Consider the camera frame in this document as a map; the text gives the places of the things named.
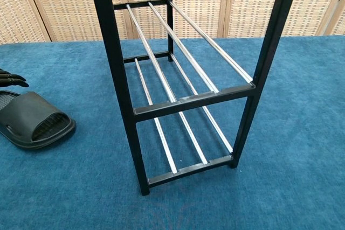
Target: horizontal crossbar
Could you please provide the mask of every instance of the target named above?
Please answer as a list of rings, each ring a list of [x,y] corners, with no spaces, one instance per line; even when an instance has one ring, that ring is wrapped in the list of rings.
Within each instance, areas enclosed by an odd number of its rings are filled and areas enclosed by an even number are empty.
[[[169,51],[157,52],[157,53],[154,53],[154,55],[156,58],[167,57],[167,56],[169,56]],[[150,59],[150,57],[149,57],[149,55],[134,56],[134,57],[124,58],[123,62],[124,63],[131,63],[131,62],[134,62],[135,59],[137,59],[138,61],[141,61],[141,60],[148,60],[148,59]]]
[[[176,102],[163,102],[146,107],[134,108],[134,119],[136,122],[150,120],[156,117],[178,113],[179,111],[189,110],[206,106],[214,103],[229,101],[233,99],[253,96],[256,87],[252,84],[229,87],[218,93],[207,92],[198,95],[187,96],[178,99]]]
[[[211,160],[207,164],[199,163],[181,168],[177,173],[168,172],[163,175],[148,179],[149,187],[158,186],[172,180],[177,180],[189,175],[193,175],[194,173],[210,170],[212,168],[229,165],[231,161],[232,156],[224,156],[222,158]]]
[[[168,4],[168,0],[138,1],[138,2],[116,4],[114,5],[114,10],[127,9],[127,4],[130,6],[130,8],[142,8],[144,6],[149,6],[149,2],[152,5],[167,5]]]

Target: black metal post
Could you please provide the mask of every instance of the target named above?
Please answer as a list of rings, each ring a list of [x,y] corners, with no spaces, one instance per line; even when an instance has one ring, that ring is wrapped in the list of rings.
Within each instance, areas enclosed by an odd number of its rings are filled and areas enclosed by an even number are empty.
[[[141,193],[143,195],[148,195],[150,193],[149,185],[142,160],[133,107],[129,95],[113,3],[112,0],[94,0],[94,3]]]
[[[127,4],[130,6],[130,8],[143,8],[144,6],[149,6],[149,2],[152,5],[166,5],[168,0],[149,0],[149,1],[138,1],[138,2],[115,4],[114,10],[127,9]]]
[[[173,7],[169,5],[169,1],[173,1],[173,0],[168,0],[167,2],[167,22],[168,22],[168,25],[171,27],[171,29],[173,29],[173,26],[174,26]],[[170,54],[174,53],[174,42],[169,34],[168,34],[168,51]],[[170,62],[172,61],[172,58],[170,55],[169,55],[168,60]]]
[[[154,53],[154,55],[156,58],[163,58],[163,57],[169,56],[169,52],[168,51],[157,52],[157,53]],[[140,55],[140,56],[124,58],[123,62],[124,63],[131,63],[131,62],[135,62],[135,59],[137,59],[138,61],[142,61],[142,60],[148,60],[150,58],[149,58],[149,55]]]
[[[247,98],[233,147],[233,160],[230,162],[230,167],[232,168],[236,168],[238,165],[291,4],[292,0],[275,0],[274,2],[270,22],[268,23],[253,78],[257,93]]]

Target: carpet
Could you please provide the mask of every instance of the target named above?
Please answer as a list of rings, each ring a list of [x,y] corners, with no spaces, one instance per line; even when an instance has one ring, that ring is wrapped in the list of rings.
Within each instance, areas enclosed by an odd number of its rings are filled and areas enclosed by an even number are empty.
[[[250,75],[262,39],[218,39]],[[244,84],[204,40],[183,41],[219,89]],[[139,40],[125,57],[145,54]],[[165,51],[166,40],[151,40]],[[176,50],[198,92],[208,91]],[[239,166],[198,173],[141,196],[103,42],[0,46],[0,68],[77,122],[63,143],[24,151],[0,136],[0,229],[343,229],[345,37],[289,37],[278,46]],[[176,97],[192,95],[173,63],[158,59]],[[167,100],[150,61],[140,63],[153,102]],[[134,107],[147,105],[126,64]],[[245,99],[209,106],[233,144]],[[207,159],[227,155],[201,109],[185,112]],[[178,168],[199,163],[177,115],[161,124]],[[148,177],[169,171],[153,120],[138,125]]]

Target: slide sandal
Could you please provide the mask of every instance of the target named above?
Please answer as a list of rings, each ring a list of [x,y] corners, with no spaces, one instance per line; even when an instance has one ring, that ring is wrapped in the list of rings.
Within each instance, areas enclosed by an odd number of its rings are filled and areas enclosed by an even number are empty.
[[[45,147],[75,129],[75,121],[34,92],[0,91],[0,133],[23,149]]]

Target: chrome rod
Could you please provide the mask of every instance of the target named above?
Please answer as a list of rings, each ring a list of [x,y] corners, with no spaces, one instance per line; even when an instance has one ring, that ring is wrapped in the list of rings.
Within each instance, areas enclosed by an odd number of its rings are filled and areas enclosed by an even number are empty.
[[[192,19],[190,19],[173,1],[169,4],[230,64],[230,66],[240,74],[247,83],[253,79],[248,73],[240,67],[210,36],[208,36]]]
[[[180,73],[182,74],[183,78],[185,79],[185,81],[187,82],[187,84],[190,86],[190,89],[192,90],[193,94],[197,95],[198,92],[195,90],[194,86],[192,85],[191,81],[189,80],[189,78],[187,77],[186,73],[184,72],[183,68],[181,67],[181,65],[178,63],[177,59],[175,58],[175,56],[173,54],[171,54],[171,58],[173,59],[173,61],[175,62],[178,70],[180,71]],[[209,120],[211,121],[213,127],[215,128],[216,132],[218,133],[218,135],[220,136],[220,138],[222,139],[224,145],[226,146],[227,150],[229,151],[229,153],[232,153],[232,146],[230,145],[230,143],[227,141],[226,137],[224,136],[222,130],[220,129],[220,127],[218,126],[217,122],[215,121],[215,119],[213,118],[213,116],[211,115],[210,111],[208,110],[208,108],[206,106],[203,106],[202,109],[204,110],[204,112],[206,113],[207,117],[209,118]]]
[[[142,43],[144,45],[144,48],[145,48],[147,54],[149,55],[150,60],[152,61],[152,64],[153,64],[153,66],[155,68],[155,71],[156,71],[158,77],[160,78],[160,80],[161,80],[161,82],[163,84],[164,90],[165,90],[165,92],[168,95],[169,101],[170,102],[176,102],[176,98],[174,96],[174,93],[171,90],[171,88],[169,86],[169,83],[168,83],[167,79],[165,78],[165,76],[164,76],[164,74],[163,74],[163,72],[162,72],[162,70],[161,70],[161,68],[160,68],[160,66],[158,64],[158,61],[157,61],[155,55],[153,54],[153,51],[150,48],[150,45],[148,44],[147,39],[144,36],[144,33],[142,32],[142,30],[140,28],[140,25],[137,22],[134,14],[133,14],[133,12],[132,12],[132,10],[131,10],[131,8],[130,8],[130,6],[128,4],[127,4],[127,10],[128,10],[129,15],[131,16],[131,18],[133,20],[133,23],[134,23],[134,25],[135,25],[135,27],[136,27],[136,29],[138,31],[139,37],[140,37],[140,39],[141,39],[141,41],[142,41]],[[196,138],[194,136],[194,133],[191,130],[191,128],[189,126],[189,123],[186,120],[183,112],[179,112],[178,114],[181,117],[181,120],[182,120],[182,122],[183,122],[183,124],[184,124],[184,126],[185,126],[185,128],[186,128],[186,130],[187,130],[187,132],[188,132],[192,142],[193,142],[193,145],[194,145],[196,151],[199,154],[199,157],[200,157],[201,161],[204,164],[207,164],[208,162],[207,162],[207,160],[206,160],[206,158],[205,158],[205,156],[204,156],[204,154],[203,154],[203,152],[202,152],[202,150],[201,150],[201,148],[200,148],[200,146],[199,146],[199,144],[198,144],[198,142],[197,142],[197,140],[196,140]]]
[[[208,75],[205,73],[205,71],[200,67],[199,63],[194,59],[194,57],[190,54],[190,52],[187,50],[187,48],[183,45],[181,40],[177,37],[177,35],[174,33],[174,31],[170,28],[170,26],[164,21],[163,17],[160,15],[160,13],[157,11],[157,9],[150,3],[149,6],[151,7],[152,11],[156,15],[156,17],[159,19],[161,24],[164,26],[164,28],[168,31],[168,34],[172,37],[178,48],[183,52],[183,54],[186,56],[188,61],[192,64],[196,72],[200,75],[202,80],[205,82],[205,84],[208,86],[208,88],[215,92],[219,93],[219,90],[217,87],[213,84],[211,79],[208,77]]]
[[[144,92],[145,92],[147,101],[148,101],[149,105],[152,105],[153,103],[152,103],[152,99],[151,99],[151,96],[150,96],[150,93],[149,93],[149,89],[146,86],[145,79],[144,79],[144,76],[143,76],[143,74],[141,72],[138,60],[136,58],[134,60],[135,60],[136,68],[138,69],[138,72],[139,72],[139,77],[140,77],[142,86],[144,88]],[[166,140],[166,138],[164,136],[164,132],[163,132],[161,123],[160,123],[158,118],[154,118],[154,121],[155,121],[157,130],[158,130],[158,133],[160,135],[160,138],[161,138],[161,141],[162,141],[162,144],[163,144],[163,148],[164,148],[164,152],[165,152],[165,155],[167,156],[167,159],[168,159],[171,171],[172,171],[172,173],[177,173],[177,169],[176,169],[173,157],[171,156],[171,152],[170,152],[170,149],[168,147],[167,140]]]

